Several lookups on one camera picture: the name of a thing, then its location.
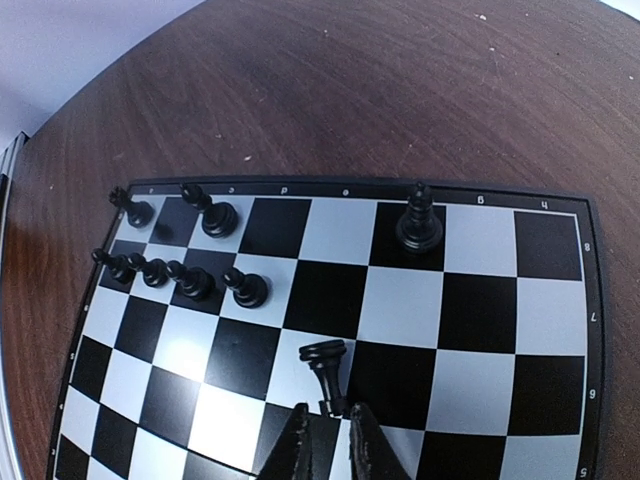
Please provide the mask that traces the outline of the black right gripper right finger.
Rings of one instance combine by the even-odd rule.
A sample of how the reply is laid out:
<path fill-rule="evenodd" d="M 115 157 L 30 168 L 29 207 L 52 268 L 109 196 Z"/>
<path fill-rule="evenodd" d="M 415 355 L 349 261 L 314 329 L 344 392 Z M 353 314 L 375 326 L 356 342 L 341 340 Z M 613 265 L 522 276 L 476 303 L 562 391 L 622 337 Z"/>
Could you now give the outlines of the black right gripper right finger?
<path fill-rule="evenodd" d="M 350 411 L 351 478 L 409 479 L 371 409 L 362 402 Z"/>

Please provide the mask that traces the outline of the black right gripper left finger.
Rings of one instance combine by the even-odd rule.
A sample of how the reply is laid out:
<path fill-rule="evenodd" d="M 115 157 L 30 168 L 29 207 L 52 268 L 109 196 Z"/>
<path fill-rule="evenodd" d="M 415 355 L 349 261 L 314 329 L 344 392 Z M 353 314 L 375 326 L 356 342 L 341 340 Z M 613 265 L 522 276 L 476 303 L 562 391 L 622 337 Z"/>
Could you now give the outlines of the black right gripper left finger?
<path fill-rule="evenodd" d="M 298 403 L 289 415 L 257 478 L 312 479 L 312 458 L 309 407 L 307 403 Z"/>

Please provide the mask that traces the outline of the black chess pawn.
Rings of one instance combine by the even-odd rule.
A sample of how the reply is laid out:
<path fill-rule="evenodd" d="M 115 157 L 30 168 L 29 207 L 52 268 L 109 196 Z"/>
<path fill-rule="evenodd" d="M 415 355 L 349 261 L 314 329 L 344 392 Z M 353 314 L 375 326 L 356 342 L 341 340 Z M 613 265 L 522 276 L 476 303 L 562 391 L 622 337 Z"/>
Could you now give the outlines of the black chess pawn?
<path fill-rule="evenodd" d="M 166 265 L 166 272 L 181 288 L 182 294 L 191 300 L 203 300 L 215 289 L 213 276 L 200 267 L 187 267 L 171 260 Z"/>
<path fill-rule="evenodd" d="M 133 281 L 135 270 L 132 268 L 126 255 L 111 255 L 103 249 L 96 248 L 92 251 L 91 256 L 96 264 L 102 264 L 108 269 L 114 281 L 121 284 L 128 284 Z"/>
<path fill-rule="evenodd" d="M 245 274 L 232 267 L 224 272 L 222 279 L 225 286 L 233 292 L 234 301 L 240 307 L 258 308 L 268 299 L 269 286 L 258 274 Z"/>
<path fill-rule="evenodd" d="M 143 282 L 150 288 L 160 288 L 169 280 L 167 264 L 162 259 L 147 260 L 142 254 L 134 252 L 128 256 L 128 262 L 135 272 L 142 274 Z"/>

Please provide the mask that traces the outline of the black white chessboard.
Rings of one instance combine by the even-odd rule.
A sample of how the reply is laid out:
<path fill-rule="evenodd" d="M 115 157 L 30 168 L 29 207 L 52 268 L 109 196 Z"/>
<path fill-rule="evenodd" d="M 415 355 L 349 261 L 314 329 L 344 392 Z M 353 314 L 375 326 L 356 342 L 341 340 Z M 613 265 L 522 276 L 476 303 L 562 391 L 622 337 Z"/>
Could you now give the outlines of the black white chessboard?
<path fill-rule="evenodd" d="M 193 179 L 238 214 L 211 238 L 180 179 L 137 180 L 154 208 L 118 212 L 111 255 L 211 274 L 201 301 L 168 281 L 114 281 L 97 266 L 56 409 L 51 479 L 252 479 L 293 408 L 307 403 L 313 475 L 350 477 L 347 417 L 323 416 L 299 359 L 343 340 L 339 383 L 376 416 L 414 479 L 599 479 L 607 345 L 594 202 L 471 185 L 433 187 L 443 238 L 412 255 L 395 227 L 395 179 Z M 247 309 L 225 271 L 262 276 Z"/>

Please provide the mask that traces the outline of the black chess bishop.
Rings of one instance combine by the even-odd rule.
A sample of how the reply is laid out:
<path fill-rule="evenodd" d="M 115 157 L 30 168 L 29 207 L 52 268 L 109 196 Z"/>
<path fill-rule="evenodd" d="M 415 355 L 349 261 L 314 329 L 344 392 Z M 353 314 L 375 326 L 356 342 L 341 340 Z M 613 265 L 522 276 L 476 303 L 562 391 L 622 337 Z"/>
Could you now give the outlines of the black chess bishop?
<path fill-rule="evenodd" d="M 228 202 L 213 202 L 212 197 L 194 183 L 179 185 L 182 199 L 202 214 L 201 228 L 211 238 L 230 236 L 238 224 L 238 214 Z"/>

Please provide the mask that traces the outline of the black chess king piece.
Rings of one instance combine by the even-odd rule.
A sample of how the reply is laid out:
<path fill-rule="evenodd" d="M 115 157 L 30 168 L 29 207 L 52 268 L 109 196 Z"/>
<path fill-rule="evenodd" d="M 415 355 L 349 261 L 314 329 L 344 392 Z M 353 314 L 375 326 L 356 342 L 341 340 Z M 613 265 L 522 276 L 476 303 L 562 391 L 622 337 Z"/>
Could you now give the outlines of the black chess king piece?
<path fill-rule="evenodd" d="M 443 225 L 434 213 L 429 186 L 422 182 L 414 185 L 406 210 L 396 223 L 395 235 L 402 248 L 411 254 L 426 254 L 440 244 Z"/>

